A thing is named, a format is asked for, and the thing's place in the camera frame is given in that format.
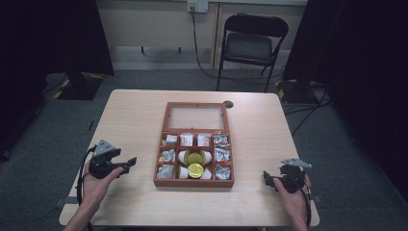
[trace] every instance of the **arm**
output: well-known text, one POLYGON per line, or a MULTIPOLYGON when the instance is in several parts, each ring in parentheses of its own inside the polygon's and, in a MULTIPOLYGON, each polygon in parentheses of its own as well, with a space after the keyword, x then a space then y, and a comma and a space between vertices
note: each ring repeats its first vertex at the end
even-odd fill
MULTIPOLYGON (((90 219, 99 209, 100 203, 105 197, 112 181, 114 181, 122 171, 122 167, 117 167, 111 174, 103 179, 96 179, 90 174, 85 175, 83 201, 72 219, 66 225, 64 231, 84 230, 87 227, 90 219)), ((84 172, 89 172, 89 163, 85 165, 84 172)))
MULTIPOLYGON (((310 189, 312 184, 307 174, 305 175, 305 181, 310 189)), ((306 201, 302 192, 297 191, 295 193, 288 193, 282 185, 282 182, 277 178, 273 178, 273 183, 279 191, 285 211, 290 218, 293 231, 308 230, 306 225, 306 201)), ((308 193, 306 186, 303 187, 302 190, 306 192, 306 194, 308 193)))

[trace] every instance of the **gray carpet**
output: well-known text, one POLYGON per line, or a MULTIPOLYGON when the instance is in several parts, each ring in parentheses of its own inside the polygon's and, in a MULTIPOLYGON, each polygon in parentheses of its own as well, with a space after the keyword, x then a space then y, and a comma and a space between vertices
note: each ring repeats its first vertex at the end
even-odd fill
MULTIPOLYGON (((259 70, 225 70, 224 73, 231 77, 259 77, 259 70)), ((63 77, 62 74, 48 76, 48 88, 57 85, 63 77)), ((58 89, 46 93, 39 116, 11 149, 11 159, 0 163, 0 230, 63 229, 59 224, 62 208, 55 206, 55 201, 68 195, 112 90, 215 90, 216 84, 216 80, 199 70, 122 70, 104 80, 93 101, 53 99, 58 89)), ((263 85, 221 82, 221 90, 261 92, 263 89, 263 85)), ((269 91, 276 89, 271 85, 269 91)), ((316 95, 322 96, 322 89, 316 89, 316 95)), ((287 112, 304 108, 283 107, 287 112)), ((292 131, 309 112, 287 116, 292 131)), ((300 158, 314 166, 308 173, 314 196, 321 200, 317 203, 320 225, 311 230, 408 229, 406 203, 377 164, 351 141, 346 122, 331 105, 318 108, 293 139, 300 158)), ((95 230, 120 228, 96 227, 95 230)), ((270 227, 269 230, 290 229, 270 227)))

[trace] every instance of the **wooden box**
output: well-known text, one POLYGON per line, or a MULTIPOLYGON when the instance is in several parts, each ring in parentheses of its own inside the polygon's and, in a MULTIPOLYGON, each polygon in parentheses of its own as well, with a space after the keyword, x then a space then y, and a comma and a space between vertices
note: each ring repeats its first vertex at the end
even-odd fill
POLYGON ((167 103, 153 181, 157 187, 233 187, 233 151, 223 103, 167 103))

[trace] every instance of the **small white cup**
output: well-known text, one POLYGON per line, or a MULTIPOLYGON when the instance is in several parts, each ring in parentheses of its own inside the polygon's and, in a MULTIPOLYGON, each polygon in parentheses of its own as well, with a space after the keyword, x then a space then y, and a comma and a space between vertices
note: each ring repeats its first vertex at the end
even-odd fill
POLYGON ((206 168, 200 179, 210 180, 213 174, 206 168))
POLYGON ((180 167, 179 169, 179 179, 189 178, 189 171, 185 167, 180 167))
POLYGON ((178 159, 179 159, 179 162, 181 162, 181 163, 183 163, 185 165, 186 163, 184 163, 184 155, 186 155, 186 151, 179 152, 178 159))
POLYGON ((204 151, 205 153, 205 164, 207 165, 208 163, 211 162, 211 153, 208 151, 204 151))

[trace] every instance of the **black device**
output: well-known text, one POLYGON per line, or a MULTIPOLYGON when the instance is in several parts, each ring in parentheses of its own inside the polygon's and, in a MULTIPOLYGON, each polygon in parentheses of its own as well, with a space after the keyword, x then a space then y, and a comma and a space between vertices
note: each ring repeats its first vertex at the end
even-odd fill
POLYGON ((302 188, 305 186, 305 174, 306 174, 306 172, 302 168, 303 167, 312 168, 312 165, 307 164, 306 162, 303 162, 297 158, 283 160, 281 161, 281 163, 284 164, 279 168, 282 177, 270 176, 269 173, 264 171, 265 184, 267 186, 275 188, 275 190, 278 192, 275 184, 273 183, 273 178, 278 178, 282 182, 282 185, 285 187, 285 190, 288 193, 296 193, 298 190, 300 190, 306 203, 307 214, 306 224, 309 227, 310 222, 312 220, 312 210, 310 207, 310 193, 308 192, 306 194, 306 192, 302 190, 302 188))
MULTIPOLYGON (((95 145, 94 147, 88 150, 87 155, 84 156, 83 162, 81 164, 81 169, 77 181, 76 190, 78 205, 82 203, 82 186, 84 182, 84 177, 88 173, 90 173, 93 177, 98 179, 105 178, 117 167, 123 167, 123 171, 120 173, 120 175, 129 173, 130 167, 136 164, 137 158, 136 157, 132 158, 127 163, 113 164, 112 158, 120 155, 120 151, 121 151, 120 148, 115 148, 113 145, 104 140, 101 140, 99 144, 95 145), (93 152, 93 154, 89 162, 89 172, 85 173, 84 175, 83 172, 84 165, 90 152, 93 152)), ((90 222, 88 223, 88 230, 89 231, 93 230, 90 222)))
POLYGON ((269 173, 264 171, 264 179, 267 186, 275 188, 275 190, 278 192, 275 184, 273 183, 273 178, 278 178, 282 182, 282 185, 285 187, 285 190, 288 193, 295 193, 296 191, 303 188, 305 184, 304 170, 301 170, 300 167, 293 167, 288 165, 280 167, 280 170, 281 174, 283 175, 282 177, 271 176, 269 175, 269 173))
POLYGON ((123 167, 120 175, 129 173, 130 167, 136 164, 137 158, 132 158, 127 163, 112 163, 112 158, 119 156, 120 151, 120 148, 115 148, 107 141, 101 140, 93 151, 89 173, 98 179, 105 178, 117 167, 123 167))

